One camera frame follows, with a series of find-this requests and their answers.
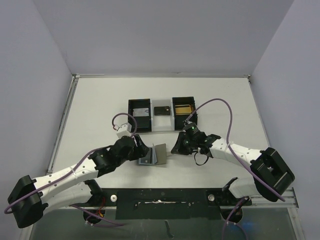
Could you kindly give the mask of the grey card holder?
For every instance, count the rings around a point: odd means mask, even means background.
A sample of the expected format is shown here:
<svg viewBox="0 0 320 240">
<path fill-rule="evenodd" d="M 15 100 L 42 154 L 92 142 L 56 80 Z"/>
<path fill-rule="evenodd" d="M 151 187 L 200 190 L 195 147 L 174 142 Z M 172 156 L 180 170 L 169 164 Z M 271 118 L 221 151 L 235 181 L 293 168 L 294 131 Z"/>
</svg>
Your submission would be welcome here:
<svg viewBox="0 0 320 240">
<path fill-rule="evenodd" d="M 145 157 L 137 160 L 138 166 L 162 166 L 166 165 L 168 157 L 171 153 L 167 151 L 167 145 L 165 143 L 153 145 L 149 148 L 149 151 Z"/>
</svg>

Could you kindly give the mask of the black white sorting tray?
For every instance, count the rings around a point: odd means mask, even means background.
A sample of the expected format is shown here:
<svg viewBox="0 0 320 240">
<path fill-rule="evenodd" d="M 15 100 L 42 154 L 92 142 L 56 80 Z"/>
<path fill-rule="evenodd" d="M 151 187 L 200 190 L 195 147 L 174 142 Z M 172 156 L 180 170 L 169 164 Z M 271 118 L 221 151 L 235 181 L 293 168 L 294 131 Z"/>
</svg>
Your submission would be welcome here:
<svg viewBox="0 0 320 240">
<path fill-rule="evenodd" d="M 196 109 L 193 96 L 128 100 L 128 122 L 137 133 L 181 131 Z"/>
</svg>

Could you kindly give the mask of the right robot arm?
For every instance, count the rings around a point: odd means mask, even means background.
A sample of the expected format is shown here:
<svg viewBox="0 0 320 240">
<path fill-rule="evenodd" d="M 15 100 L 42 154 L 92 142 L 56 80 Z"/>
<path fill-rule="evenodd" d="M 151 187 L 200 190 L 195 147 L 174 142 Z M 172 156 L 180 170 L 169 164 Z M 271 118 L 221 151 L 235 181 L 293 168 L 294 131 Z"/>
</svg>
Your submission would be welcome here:
<svg viewBox="0 0 320 240">
<path fill-rule="evenodd" d="M 236 177 L 222 192 L 223 200 L 230 205 L 240 198 L 258 195 L 277 202 L 295 180 L 294 173 L 274 148 L 259 150 L 234 144 L 219 135 L 205 134 L 193 122 L 179 132 L 171 153 L 201 154 L 207 159 L 225 160 L 246 169 L 250 177 Z"/>
</svg>

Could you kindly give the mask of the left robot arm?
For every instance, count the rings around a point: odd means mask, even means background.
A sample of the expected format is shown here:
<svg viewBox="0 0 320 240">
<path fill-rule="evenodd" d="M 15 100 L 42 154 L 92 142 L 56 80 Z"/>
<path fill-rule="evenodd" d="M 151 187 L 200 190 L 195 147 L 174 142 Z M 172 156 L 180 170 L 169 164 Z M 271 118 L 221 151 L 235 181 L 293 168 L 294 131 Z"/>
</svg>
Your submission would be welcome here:
<svg viewBox="0 0 320 240">
<path fill-rule="evenodd" d="M 103 191 L 96 179 L 149 152 L 139 135 L 123 136 L 113 145 L 89 151 L 75 165 L 36 178 L 23 176 L 11 191 L 4 213 L 12 214 L 17 226 L 23 229 L 61 207 L 82 203 L 97 206 Z"/>
</svg>

